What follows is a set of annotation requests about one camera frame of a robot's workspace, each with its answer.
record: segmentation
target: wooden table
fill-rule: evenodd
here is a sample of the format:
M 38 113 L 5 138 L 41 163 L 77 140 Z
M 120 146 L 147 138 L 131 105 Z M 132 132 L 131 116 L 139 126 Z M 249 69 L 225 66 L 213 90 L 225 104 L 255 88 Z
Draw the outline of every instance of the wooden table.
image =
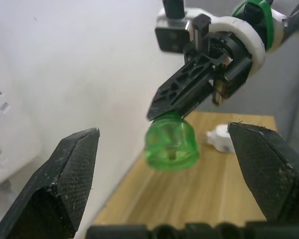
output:
M 194 127 L 201 157 L 181 172 L 160 172 L 139 159 L 108 200 L 94 223 L 142 224 L 151 229 L 169 223 L 264 220 L 243 179 L 235 154 L 220 153 L 204 143 L 207 131 L 228 121 L 242 121 L 276 130 L 271 116 L 192 112 L 186 120 Z

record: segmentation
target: green translucent object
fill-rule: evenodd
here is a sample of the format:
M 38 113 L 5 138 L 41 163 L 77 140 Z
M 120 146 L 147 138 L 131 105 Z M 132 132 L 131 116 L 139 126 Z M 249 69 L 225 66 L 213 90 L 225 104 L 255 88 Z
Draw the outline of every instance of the green translucent object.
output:
M 145 151 L 149 166 L 159 170 L 182 170 L 199 158 L 194 129 L 176 113 L 167 113 L 151 124 Z

